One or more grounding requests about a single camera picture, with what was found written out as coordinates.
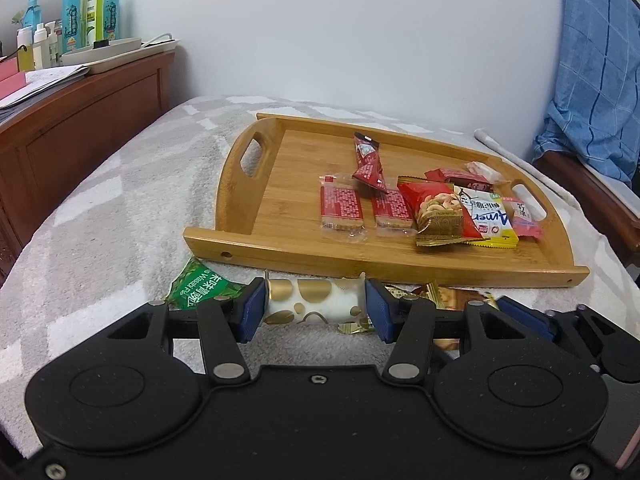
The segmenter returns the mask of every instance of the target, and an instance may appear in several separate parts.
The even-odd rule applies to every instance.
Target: blue gripper pad
[[[549,341],[553,341],[556,338],[556,330],[549,318],[542,312],[527,308],[523,304],[512,300],[509,296],[498,298],[495,303],[498,305],[498,310],[533,330],[539,336],[549,339]]]
[[[371,281],[366,280],[364,287],[367,315],[373,323],[373,328],[376,329],[378,337],[383,342],[393,343],[396,340],[396,332],[398,330],[391,321],[388,303],[380,292],[376,290]]]
[[[242,321],[238,324],[239,343],[248,343],[254,338],[255,331],[264,316],[264,309],[267,301],[267,281],[261,280],[260,285],[251,290],[254,282],[247,285],[245,291],[248,297],[245,298],[244,291],[235,301],[244,301],[244,312]]]

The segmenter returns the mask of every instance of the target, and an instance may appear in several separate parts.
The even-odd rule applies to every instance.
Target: bottle of yellow liquid
[[[31,27],[25,27],[18,30],[18,70],[20,72],[30,72],[35,70],[33,63],[33,39],[31,37]]]
[[[104,37],[103,0],[86,0],[86,46]]]

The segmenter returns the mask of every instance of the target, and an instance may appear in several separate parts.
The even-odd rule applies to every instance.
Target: bamboo tray surface
[[[353,134],[380,143],[388,181],[424,176],[435,168],[466,170],[478,160],[512,186],[524,184],[546,211],[543,240],[521,238],[514,250],[465,244],[418,248],[411,237],[379,237],[370,200],[361,198],[368,234],[353,244],[326,238],[319,229],[319,176],[356,170]],[[252,176],[240,160],[255,139],[262,155]],[[513,196],[510,186],[499,194]],[[529,178],[500,158],[450,144],[362,126],[259,114],[236,140],[218,187],[216,229],[187,227],[194,255],[224,263],[321,276],[367,277],[396,283],[499,287],[574,286],[589,273],[574,265],[558,213]]]

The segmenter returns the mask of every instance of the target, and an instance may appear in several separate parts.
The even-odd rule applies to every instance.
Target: blue bottle
[[[104,39],[120,39],[120,0],[103,0]]]
[[[31,27],[31,34],[33,35],[38,23],[42,23],[42,10],[40,10],[38,0],[29,0],[27,10],[22,19],[22,26]]]
[[[82,47],[81,0],[62,0],[62,54]]]

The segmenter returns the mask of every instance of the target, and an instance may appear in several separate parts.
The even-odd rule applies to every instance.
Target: bed
[[[174,108],[114,153],[47,218],[0,289],[0,422],[25,454],[40,443],[23,405],[24,388],[49,360],[148,300],[163,298],[190,257],[188,225],[212,226],[226,154],[257,112],[344,121],[488,150],[472,135],[371,110],[263,96],[199,97]],[[538,183],[567,229],[577,264],[591,269],[575,288],[493,289],[539,310],[594,308],[640,336],[640,292],[584,214]],[[208,264],[248,283],[261,269]],[[284,276],[272,273],[272,276]],[[261,364],[382,364],[391,348],[374,335],[333,326],[263,326],[241,348],[255,374]],[[174,355],[202,371],[197,341]]]

